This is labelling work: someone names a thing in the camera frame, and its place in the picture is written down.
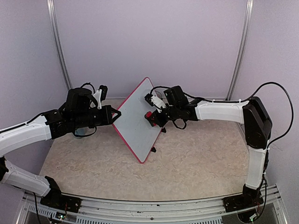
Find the pink framed whiteboard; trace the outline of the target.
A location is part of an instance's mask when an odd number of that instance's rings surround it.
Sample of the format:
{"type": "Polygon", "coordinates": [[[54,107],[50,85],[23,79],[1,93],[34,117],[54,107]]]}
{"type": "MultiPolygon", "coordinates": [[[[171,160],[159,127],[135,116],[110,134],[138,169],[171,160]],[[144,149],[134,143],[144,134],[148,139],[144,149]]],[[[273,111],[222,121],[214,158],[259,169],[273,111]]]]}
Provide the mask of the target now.
{"type": "Polygon", "coordinates": [[[121,116],[113,123],[113,127],[139,163],[147,160],[162,129],[151,126],[145,118],[147,112],[156,110],[156,107],[150,106],[144,99],[152,88],[150,78],[145,77],[118,107],[121,116]]]}

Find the red black whiteboard eraser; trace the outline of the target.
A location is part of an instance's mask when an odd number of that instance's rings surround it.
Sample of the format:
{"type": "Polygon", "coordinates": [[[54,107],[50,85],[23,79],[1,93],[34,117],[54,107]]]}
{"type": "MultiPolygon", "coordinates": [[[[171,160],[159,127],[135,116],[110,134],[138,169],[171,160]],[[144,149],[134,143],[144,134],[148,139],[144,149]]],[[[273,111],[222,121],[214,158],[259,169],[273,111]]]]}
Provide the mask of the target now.
{"type": "Polygon", "coordinates": [[[152,112],[147,112],[145,115],[144,115],[145,119],[150,123],[150,125],[152,127],[156,126],[157,124],[155,123],[155,118],[154,116],[152,115],[152,112]]]}

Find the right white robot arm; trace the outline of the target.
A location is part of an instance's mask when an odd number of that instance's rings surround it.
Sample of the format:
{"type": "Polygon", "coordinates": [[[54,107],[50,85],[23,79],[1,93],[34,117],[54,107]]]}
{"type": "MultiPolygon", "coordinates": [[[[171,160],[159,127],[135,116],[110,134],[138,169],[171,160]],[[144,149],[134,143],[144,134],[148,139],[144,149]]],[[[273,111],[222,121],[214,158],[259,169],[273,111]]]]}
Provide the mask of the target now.
{"type": "Polygon", "coordinates": [[[150,91],[145,114],[162,134],[159,165],[171,175],[166,183],[182,196],[220,196],[244,192],[239,203],[249,207],[263,183],[271,121],[258,97],[217,103],[187,98],[179,87],[150,91]]]}

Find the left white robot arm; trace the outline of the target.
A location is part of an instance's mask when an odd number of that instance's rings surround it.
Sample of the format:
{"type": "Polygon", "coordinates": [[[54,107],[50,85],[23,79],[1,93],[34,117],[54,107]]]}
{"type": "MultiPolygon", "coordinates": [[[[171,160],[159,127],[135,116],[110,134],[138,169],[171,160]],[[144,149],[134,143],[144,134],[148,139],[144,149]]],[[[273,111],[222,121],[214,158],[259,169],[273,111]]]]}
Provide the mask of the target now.
{"type": "Polygon", "coordinates": [[[6,155],[23,147],[55,140],[71,133],[76,138],[94,135],[100,126],[112,125],[121,112],[103,105],[107,87],[88,89],[88,83],[68,91],[66,101],[58,108],[41,112],[23,123],[0,131],[0,182],[46,197],[53,206],[65,204],[65,196],[55,180],[35,175],[6,159],[6,155]]]}

